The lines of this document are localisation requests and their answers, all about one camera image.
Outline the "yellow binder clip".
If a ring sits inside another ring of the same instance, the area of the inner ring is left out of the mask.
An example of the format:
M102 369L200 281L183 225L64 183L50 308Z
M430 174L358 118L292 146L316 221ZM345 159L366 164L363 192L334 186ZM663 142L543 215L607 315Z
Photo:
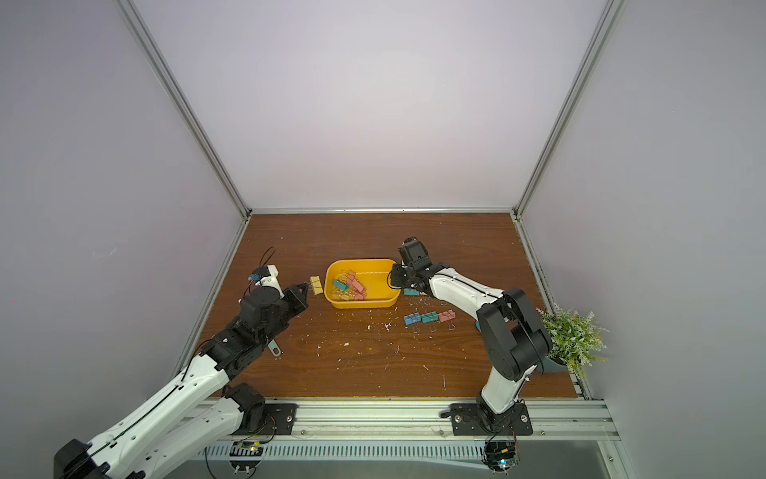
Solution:
M323 286L322 281L320 277L317 277L316 275L313 275L309 278L311 290L314 295L322 295L323 294Z

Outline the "yellow plastic storage box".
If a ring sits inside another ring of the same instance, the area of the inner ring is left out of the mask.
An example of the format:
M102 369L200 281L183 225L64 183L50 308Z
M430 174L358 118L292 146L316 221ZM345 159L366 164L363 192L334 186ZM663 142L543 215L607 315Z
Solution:
M387 309L400 297L389 285L393 259L341 259L325 274L325 298L336 309Z

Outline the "blue binder clip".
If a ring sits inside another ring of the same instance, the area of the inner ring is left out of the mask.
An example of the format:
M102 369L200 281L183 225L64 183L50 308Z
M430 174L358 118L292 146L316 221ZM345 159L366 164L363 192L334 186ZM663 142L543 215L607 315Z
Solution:
M413 315L405 315L404 317L405 325L416 325L416 323L420 323L421 321L422 315L419 315L419 313L413 313Z

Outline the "pink binder clip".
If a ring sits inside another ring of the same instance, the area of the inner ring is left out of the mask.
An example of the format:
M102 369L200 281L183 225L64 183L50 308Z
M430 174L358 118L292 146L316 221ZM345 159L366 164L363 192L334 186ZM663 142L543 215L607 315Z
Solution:
M448 311L443 311L442 313L438 314L439 323L450 323L450 321L454 321L456 317L457 317L457 313L455 313L455 311L452 311L452 309L449 309Z

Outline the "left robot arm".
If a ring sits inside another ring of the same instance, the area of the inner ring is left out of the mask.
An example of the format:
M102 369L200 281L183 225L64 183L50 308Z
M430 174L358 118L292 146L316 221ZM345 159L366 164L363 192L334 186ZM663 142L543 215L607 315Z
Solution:
M265 398L231 381L307 310L307 283L281 289L272 279L241 299L241 311L166 386L88 441L72 439L54 456L56 478L164 478L232 434L279 430Z

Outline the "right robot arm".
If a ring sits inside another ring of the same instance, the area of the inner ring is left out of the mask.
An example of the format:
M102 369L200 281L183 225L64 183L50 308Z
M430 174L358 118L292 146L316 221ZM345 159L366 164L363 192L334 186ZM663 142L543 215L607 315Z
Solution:
M554 346L544 321L522 289L493 289L468 279L444 263L434 263L415 237L399 247L391 285L415 289L470 315L479 325L492 370L478 399L480 417L493 424L509 415L535 371Z

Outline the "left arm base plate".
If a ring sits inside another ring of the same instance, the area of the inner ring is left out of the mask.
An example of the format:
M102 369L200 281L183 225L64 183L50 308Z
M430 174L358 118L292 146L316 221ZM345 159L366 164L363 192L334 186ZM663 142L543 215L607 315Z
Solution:
M243 413L243 420L233 435L291 435L298 405L295 403L265 403Z

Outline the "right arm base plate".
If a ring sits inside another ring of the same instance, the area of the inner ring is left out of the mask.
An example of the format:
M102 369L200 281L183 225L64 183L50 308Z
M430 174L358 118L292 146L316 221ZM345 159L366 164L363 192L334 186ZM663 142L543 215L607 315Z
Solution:
M453 403L440 416L450 419L456 436L531 436L534 433L532 419L524 401L515 402L503 413L494 413L483 403Z

